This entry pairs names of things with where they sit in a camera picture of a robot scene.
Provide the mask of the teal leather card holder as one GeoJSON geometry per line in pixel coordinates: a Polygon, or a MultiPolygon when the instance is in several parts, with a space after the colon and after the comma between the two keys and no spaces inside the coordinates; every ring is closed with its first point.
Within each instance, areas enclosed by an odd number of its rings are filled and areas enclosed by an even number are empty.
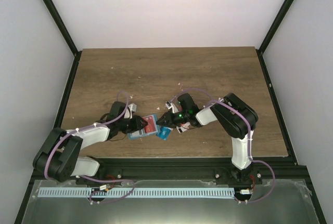
{"type": "Polygon", "coordinates": [[[160,127],[157,125],[158,119],[156,114],[144,116],[143,120],[147,122],[147,125],[141,130],[128,134],[130,140],[155,135],[160,132],[160,127]]]}

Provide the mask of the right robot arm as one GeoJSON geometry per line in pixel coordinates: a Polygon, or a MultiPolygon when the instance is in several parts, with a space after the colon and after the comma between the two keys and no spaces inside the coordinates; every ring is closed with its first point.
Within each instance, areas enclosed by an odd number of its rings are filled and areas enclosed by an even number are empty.
{"type": "Polygon", "coordinates": [[[219,100],[210,100],[209,105],[200,109],[188,93],[177,98],[180,109],[172,101],[166,102],[166,111],[157,125],[176,128],[189,123],[193,127],[203,127],[218,121],[232,139],[232,159],[234,168],[232,180],[242,184],[250,177],[248,167],[253,161],[251,155],[252,136],[258,115],[234,93],[229,93],[219,100]]]}

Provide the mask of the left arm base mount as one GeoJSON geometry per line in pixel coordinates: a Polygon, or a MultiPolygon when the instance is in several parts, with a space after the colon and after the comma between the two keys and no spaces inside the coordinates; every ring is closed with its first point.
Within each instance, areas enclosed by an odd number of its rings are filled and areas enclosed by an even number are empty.
{"type": "Polygon", "coordinates": [[[77,181],[87,182],[88,184],[112,184],[112,185],[119,185],[123,182],[121,178],[114,176],[113,174],[105,174],[105,173],[97,173],[94,176],[87,176],[87,175],[78,175],[75,177],[77,181]]]}

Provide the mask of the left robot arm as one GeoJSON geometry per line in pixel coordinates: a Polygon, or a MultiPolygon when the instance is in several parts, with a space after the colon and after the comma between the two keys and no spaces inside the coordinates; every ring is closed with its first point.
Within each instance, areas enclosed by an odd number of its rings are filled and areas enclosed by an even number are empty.
{"type": "Polygon", "coordinates": [[[136,105],[116,101],[108,113],[91,125],[65,130],[51,130],[33,160],[33,168],[46,179],[64,182],[70,177],[87,176],[99,185],[106,179],[106,171],[91,157],[80,157],[82,149],[99,142],[110,141],[118,133],[125,135],[143,130],[148,122],[135,115],[136,105]]]}

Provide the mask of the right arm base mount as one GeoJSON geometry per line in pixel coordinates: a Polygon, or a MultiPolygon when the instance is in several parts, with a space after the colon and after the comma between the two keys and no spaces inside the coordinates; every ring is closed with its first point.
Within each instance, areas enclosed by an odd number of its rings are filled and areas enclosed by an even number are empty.
{"type": "Polygon", "coordinates": [[[235,186],[249,186],[254,182],[255,185],[261,185],[262,179],[257,176],[258,171],[250,167],[239,170],[231,167],[218,167],[213,171],[213,176],[218,184],[235,186]]]}

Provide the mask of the dark red credit card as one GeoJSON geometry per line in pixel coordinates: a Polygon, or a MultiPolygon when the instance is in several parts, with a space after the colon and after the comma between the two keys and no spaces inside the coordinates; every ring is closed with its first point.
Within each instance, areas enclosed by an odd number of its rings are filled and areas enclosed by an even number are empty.
{"type": "Polygon", "coordinates": [[[146,134],[152,134],[157,131],[156,123],[155,123],[155,117],[154,115],[149,115],[143,117],[143,119],[147,122],[147,125],[144,127],[146,134]]]}

